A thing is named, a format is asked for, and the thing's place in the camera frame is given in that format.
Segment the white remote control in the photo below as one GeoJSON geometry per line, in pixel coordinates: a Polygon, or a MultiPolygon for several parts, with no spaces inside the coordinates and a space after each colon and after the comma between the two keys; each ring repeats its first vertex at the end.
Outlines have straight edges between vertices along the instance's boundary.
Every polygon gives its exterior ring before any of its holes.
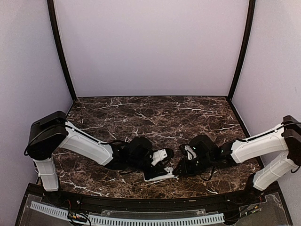
{"type": "Polygon", "coordinates": [[[154,178],[150,178],[150,179],[146,179],[146,177],[143,176],[143,179],[145,182],[152,182],[152,181],[160,181],[160,180],[174,178],[174,174],[173,174],[174,169],[172,167],[166,167],[164,168],[164,170],[167,172],[167,174],[162,176],[155,176],[154,178]]]}

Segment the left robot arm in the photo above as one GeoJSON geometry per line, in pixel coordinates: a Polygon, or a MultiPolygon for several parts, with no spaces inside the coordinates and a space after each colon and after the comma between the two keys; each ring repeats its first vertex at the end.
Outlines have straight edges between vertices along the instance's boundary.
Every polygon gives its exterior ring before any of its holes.
{"type": "Polygon", "coordinates": [[[173,169],[165,162],[173,151],[163,148],[153,150],[150,140],[135,137],[130,142],[113,140],[104,142],[75,127],[64,112],[54,112],[31,125],[29,142],[24,155],[30,156],[38,170],[48,198],[56,205],[66,202],[66,194],[59,189],[53,152],[57,148],[73,151],[111,170],[133,168],[143,172],[145,181],[172,178],[173,169]]]}

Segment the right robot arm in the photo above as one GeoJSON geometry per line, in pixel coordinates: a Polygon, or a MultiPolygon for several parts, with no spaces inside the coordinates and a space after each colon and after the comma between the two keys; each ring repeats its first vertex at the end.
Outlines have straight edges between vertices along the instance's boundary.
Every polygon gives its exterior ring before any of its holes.
{"type": "Polygon", "coordinates": [[[264,191],[287,172],[295,173],[300,169],[301,123],[288,115],[275,127],[249,138],[218,146],[207,135],[198,135],[179,148],[183,158],[174,170],[176,176],[196,175],[210,167],[228,168],[279,152],[267,166],[250,177],[250,186],[240,193],[242,203],[250,204],[258,197],[258,191],[264,191]]]}

